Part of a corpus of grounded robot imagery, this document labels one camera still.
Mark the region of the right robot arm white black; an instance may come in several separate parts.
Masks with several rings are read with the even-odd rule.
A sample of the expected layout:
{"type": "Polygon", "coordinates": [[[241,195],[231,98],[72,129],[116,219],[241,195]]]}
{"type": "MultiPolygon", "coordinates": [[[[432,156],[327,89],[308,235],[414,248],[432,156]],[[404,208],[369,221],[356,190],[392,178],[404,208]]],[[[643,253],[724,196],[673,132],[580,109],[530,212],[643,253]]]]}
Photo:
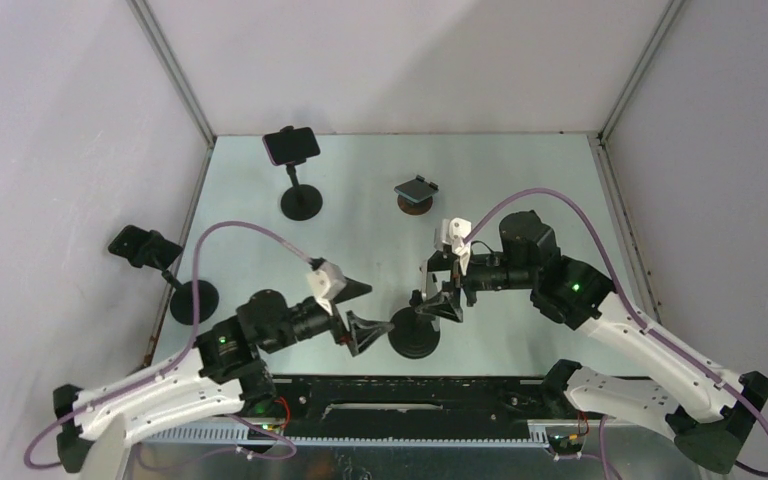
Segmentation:
{"type": "Polygon", "coordinates": [[[423,284],[411,295],[418,316],[461,322],[481,292],[526,290],[544,317],[613,348],[646,374],[624,380],[559,360],[543,380],[548,414],[607,415],[662,435],[709,471],[724,475],[738,465],[768,399],[768,377],[736,373],[691,348],[627,301],[610,277],[564,255],[532,211],[502,219],[500,251],[469,253],[470,230],[462,218],[442,223],[423,284]]]}

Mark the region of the black round-base phone stand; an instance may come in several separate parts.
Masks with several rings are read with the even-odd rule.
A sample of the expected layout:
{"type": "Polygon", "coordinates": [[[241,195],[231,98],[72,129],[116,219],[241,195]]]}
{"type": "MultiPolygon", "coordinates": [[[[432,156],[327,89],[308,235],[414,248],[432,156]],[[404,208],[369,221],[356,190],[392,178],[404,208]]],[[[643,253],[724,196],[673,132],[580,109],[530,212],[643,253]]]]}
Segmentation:
{"type": "Polygon", "coordinates": [[[407,307],[396,311],[391,317],[393,325],[387,338],[390,346],[400,356],[418,360],[430,356],[439,346],[441,333],[435,327],[436,319],[416,312],[423,301],[419,290],[411,293],[407,307]]]}

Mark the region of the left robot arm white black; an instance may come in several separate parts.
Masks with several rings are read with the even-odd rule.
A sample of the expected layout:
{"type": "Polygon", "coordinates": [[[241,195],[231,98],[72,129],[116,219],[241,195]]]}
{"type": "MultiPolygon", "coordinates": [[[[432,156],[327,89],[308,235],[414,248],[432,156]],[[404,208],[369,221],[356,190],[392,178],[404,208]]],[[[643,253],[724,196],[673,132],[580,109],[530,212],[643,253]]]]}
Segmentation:
{"type": "Polygon", "coordinates": [[[335,300],[319,303],[307,297],[294,306],[275,290],[258,291],[234,316],[158,365],[94,390],[71,384],[57,388],[54,410],[63,422],[56,437],[60,464],[68,473],[80,472],[94,443],[117,418],[124,421],[125,443],[133,445],[207,417],[268,414],[278,393],[263,354],[329,334],[358,356],[393,329],[390,322],[340,313],[339,303],[372,290],[354,280],[348,289],[335,300]]]}

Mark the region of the black smartphone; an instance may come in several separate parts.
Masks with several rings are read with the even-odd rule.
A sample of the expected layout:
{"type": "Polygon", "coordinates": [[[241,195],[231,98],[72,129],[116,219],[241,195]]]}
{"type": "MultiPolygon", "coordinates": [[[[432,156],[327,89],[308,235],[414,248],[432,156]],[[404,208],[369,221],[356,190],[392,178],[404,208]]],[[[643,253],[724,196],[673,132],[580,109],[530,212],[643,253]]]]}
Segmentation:
{"type": "Polygon", "coordinates": [[[418,313],[439,316],[441,311],[450,307],[452,289],[446,281],[438,281],[435,272],[424,272],[420,288],[421,303],[416,307],[418,313]]]}

